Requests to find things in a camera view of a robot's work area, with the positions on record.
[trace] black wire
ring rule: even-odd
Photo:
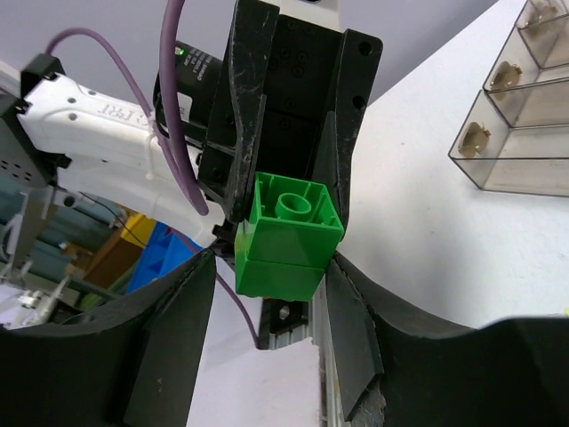
[[[105,209],[107,209],[109,212],[111,212],[113,214],[113,216],[116,218],[117,221],[119,221],[121,223],[121,225],[124,227],[124,229],[126,231],[128,231],[128,233],[133,236],[141,245],[143,245],[144,247],[146,247],[146,243],[144,243],[142,240],[140,240],[139,238],[136,237],[136,235],[128,228],[126,227],[126,224],[124,223],[124,221],[121,219],[120,216],[118,216],[115,211],[113,211],[110,207],[108,207],[107,205],[105,205],[104,203],[100,202],[97,199],[94,199],[92,197],[87,196],[85,193],[79,193],[81,196],[88,198],[89,200],[91,200],[93,203],[96,203],[99,206],[104,207]]]

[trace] blue bin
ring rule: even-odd
[[[194,255],[168,226],[157,222],[126,290],[129,294],[155,278],[161,278]]]

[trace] green block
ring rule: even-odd
[[[252,261],[245,252],[236,252],[235,267],[238,294],[285,301],[312,300],[325,273],[325,269]]]
[[[236,236],[239,294],[309,301],[344,234],[323,184],[256,173]]]
[[[250,260],[323,269],[344,228],[325,185],[257,173],[244,233]]]

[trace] white label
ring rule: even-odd
[[[192,110],[192,103],[194,100],[191,96],[184,95],[183,93],[178,93],[178,103],[180,104],[180,117],[181,119],[189,123],[189,113]]]

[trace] cable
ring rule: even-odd
[[[144,98],[144,94],[142,93],[142,90],[140,89],[140,87],[136,83],[136,80],[134,80],[134,77],[132,76],[131,71],[128,69],[128,67],[126,67],[126,64],[124,64],[124,61],[122,60],[120,55],[116,52],[116,50],[113,48],[113,46],[105,39],[105,37],[103,37],[101,34],[97,33],[96,31],[93,31],[92,29],[88,29],[88,28],[81,28],[81,27],[68,28],[64,31],[61,31],[59,34],[57,34],[50,41],[50,43],[45,48],[45,52],[47,54],[51,55],[53,53],[53,50],[63,40],[65,40],[68,37],[77,36],[77,35],[88,36],[88,37],[92,38],[93,40],[95,40],[96,42],[98,42],[107,51],[107,53],[110,55],[112,60],[118,66],[119,70],[121,71],[124,78],[126,79],[126,83],[128,83],[128,85],[131,87],[132,92],[134,93],[134,97],[136,98],[136,100],[140,104],[142,111],[144,111],[144,114],[150,119],[151,123],[153,124],[152,126],[156,132],[156,137],[158,138],[158,145],[160,146],[160,148],[164,152],[164,157],[166,158],[166,163],[168,164],[168,166],[170,167],[170,170],[172,171],[172,175],[174,177],[174,180],[178,183],[182,192],[184,193],[184,196],[186,196],[189,203],[192,206],[194,206],[194,208],[198,211],[198,213],[201,215],[207,214],[208,209],[207,209],[207,205],[205,204],[204,196],[202,195],[201,190],[199,189],[199,187],[197,186],[196,183],[191,181],[191,179],[190,179],[190,184],[188,184],[183,179],[183,176],[180,173],[180,170],[179,170],[178,165],[176,163],[176,160],[172,154],[172,151],[170,150],[170,144],[164,138],[164,136],[158,131],[158,128],[156,126],[156,121],[152,120],[152,118],[151,118],[152,111],[150,109],[148,102]]]
[[[195,202],[194,207],[201,215],[207,215],[209,209],[205,203],[199,187],[197,186],[194,168],[189,161],[188,148],[186,146],[186,138],[182,128],[180,117],[180,105],[178,103],[178,88],[176,86],[176,59],[174,51],[176,50],[176,34],[178,33],[178,24],[180,22],[181,10],[184,6],[184,0],[168,0],[166,10],[164,11],[164,19],[162,21],[162,31],[160,32],[160,63],[158,77],[160,80],[160,93],[162,95],[162,104],[164,107],[164,118],[170,141],[172,142],[173,154],[176,163],[180,168],[180,174],[188,179],[188,188],[191,191],[195,188],[197,196],[192,197]]]
[[[192,242],[186,235],[180,233],[175,229],[172,229],[172,231],[184,243],[184,245],[188,247],[192,255],[200,251],[200,248],[194,242]],[[255,326],[252,323],[251,316],[249,316],[247,309],[245,308],[239,297],[236,295],[236,293],[233,291],[233,289],[231,289],[231,287],[228,285],[228,282],[226,282],[225,279],[221,276],[221,274],[216,272],[215,277],[217,281],[220,282],[220,285],[225,290],[225,292],[228,293],[231,300],[233,300],[233,302],[236,304],[239,311],[241,311],[241,314],[243,314],[245,322],[247,323],[247,327],[249,328],[249,334],[251,334],[252,341],[255,344],[255,348],[259,349],[260,348],[259,336],[255,331]]]
[[[143,245],[144,247],[146,247],[146,243],[144,243],[142,240],[140,240],[124,223],[124,221],[121,219],[120,216],[118,216],[115,211],[113,211],[110,207],[108,207],[107,205],[105,205],[104,203],[100,202],[99,200],[97,200],[96,198],[92,198],[87,196],[85,193],[79,193],[81,196],[88,198],[89,200],[91,200],[93,203],[96,203],[99,206],[104,207],[105,209],[107,209],[109,212],[111,212],[113,214],[113,216],[116,218],[117,221],[119,221],[121,223],[121,225],[123,226],[123,228],[131,235],[133,236],[141,245]]]

